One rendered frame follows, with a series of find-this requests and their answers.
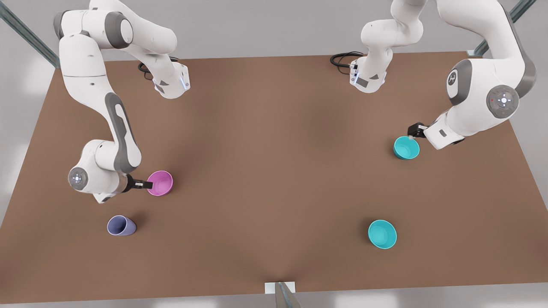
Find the teal blue bowl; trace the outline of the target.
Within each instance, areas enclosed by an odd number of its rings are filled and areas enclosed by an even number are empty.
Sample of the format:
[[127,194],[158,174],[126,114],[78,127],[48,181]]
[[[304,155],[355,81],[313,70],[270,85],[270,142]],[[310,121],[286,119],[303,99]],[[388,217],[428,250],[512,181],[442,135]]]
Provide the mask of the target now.
[[415,139],[409,140],[408,136],[400,136],[394,142],[393,152],[399,159],[411,160],[419,155],[420,146]]
[[380,249],[390,249],[397,241],[395,227],[386,220],[375,220],[368,227],[368,238],[372,244]]

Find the pink bowl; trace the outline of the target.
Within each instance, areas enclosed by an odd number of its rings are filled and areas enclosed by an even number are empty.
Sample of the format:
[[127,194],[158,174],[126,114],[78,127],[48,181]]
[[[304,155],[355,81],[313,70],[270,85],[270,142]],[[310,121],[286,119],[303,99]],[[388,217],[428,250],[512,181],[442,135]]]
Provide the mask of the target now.
[[147,179],[152,183],[152,188],[147,189],[151,195],[166,195],[173,187],[173,177],[166,170],[158,170],[152,173]]

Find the lavender cup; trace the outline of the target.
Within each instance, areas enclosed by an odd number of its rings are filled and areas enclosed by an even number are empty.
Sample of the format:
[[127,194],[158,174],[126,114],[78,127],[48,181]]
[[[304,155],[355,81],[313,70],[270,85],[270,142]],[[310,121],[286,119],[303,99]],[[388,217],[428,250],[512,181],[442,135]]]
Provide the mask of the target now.
[[107,223],[107,231],[113,236],[128,236],[136,229],[135,223],[123,215],[115,215]]

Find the silver frame post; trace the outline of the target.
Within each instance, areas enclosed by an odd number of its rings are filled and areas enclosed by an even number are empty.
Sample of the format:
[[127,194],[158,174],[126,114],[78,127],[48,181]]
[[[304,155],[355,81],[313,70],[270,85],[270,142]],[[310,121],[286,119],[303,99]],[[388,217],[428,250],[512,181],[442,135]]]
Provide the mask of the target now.
[[302,308],[295,296],[295,282],[266,282],[265,294],[275,295],[276,308]]
[[514,23],[530,9],[537,0],[518,0],[514,7],[507,11],[497,2],[484,2],[487,11],[482,15],[485,18],[485,29],[474,30],[483,37],[475,49],[468,50],[467,55],[472,58],[481,58],[488,50],[493,58],[507,58],[519,55],[522,50],[519,36]]
[[19,17],[0,0],[0,19],[12,28],[23,40],[35,49],[55,68],[60,68],[59,57]]

